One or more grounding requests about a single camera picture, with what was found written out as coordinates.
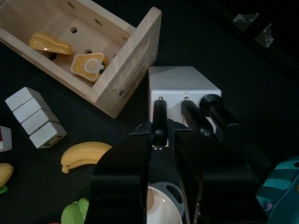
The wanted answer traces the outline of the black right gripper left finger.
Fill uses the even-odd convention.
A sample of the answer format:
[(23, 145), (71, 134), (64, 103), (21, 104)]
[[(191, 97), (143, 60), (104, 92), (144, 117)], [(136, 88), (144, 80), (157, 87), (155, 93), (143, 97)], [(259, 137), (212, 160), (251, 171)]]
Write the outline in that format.
[(151, 123), (143, 123), (97, 161), (84, 224), (145, 224)]

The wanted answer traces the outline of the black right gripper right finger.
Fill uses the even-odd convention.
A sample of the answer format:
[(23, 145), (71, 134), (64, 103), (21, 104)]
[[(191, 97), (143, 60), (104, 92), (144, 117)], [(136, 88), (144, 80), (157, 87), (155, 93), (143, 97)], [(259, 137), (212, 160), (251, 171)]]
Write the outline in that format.
[(217, 141), (167, 122), (188, 224), (267, 224), (258, 203), (258, 176), (248, 162)]

